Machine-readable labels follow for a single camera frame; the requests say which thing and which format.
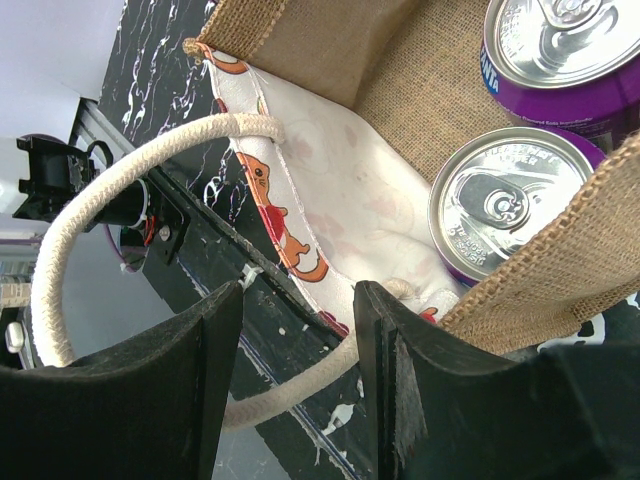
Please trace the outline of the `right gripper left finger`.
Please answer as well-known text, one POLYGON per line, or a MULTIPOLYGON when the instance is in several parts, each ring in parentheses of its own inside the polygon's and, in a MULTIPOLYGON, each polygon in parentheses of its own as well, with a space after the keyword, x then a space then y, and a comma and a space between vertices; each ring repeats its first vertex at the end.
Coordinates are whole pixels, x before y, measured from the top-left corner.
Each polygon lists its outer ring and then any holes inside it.
POLYGON ((66 367, 1 371, 5 479, 208 479, 243 322, 231 281, 66 367))

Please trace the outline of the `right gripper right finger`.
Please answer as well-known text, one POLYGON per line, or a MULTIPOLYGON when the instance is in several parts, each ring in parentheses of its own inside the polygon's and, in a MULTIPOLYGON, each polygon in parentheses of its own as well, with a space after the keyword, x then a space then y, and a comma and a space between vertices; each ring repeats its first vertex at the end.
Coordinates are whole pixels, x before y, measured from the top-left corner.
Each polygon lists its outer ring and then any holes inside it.
POLYGON ((423 320, 381 285, 354 298, 377 479, 635 479, 639 349, 513 362, 423 320))

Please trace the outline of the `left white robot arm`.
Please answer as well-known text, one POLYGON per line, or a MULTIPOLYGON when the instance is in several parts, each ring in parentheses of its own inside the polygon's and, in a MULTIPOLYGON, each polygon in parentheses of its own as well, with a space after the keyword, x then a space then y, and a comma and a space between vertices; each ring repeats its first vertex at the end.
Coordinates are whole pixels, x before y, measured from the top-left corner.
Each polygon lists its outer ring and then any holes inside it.
MULTIPOLYGON (((18 138, 16 146, 27 154, 29 165, 29 177, 18 181, 18 191, 26 198, 12 211, 21 220, 53 222, 100 175, 91 158, 96 148, 104 153, 108 166, 114 163, 109 146, 101 140, 82 151, 48 135, 30 134, 18 138)), ((141 229, 149 203, 146 182, 137 180, 102 208, 84 230, 89 232, 98 224, 141 229)))

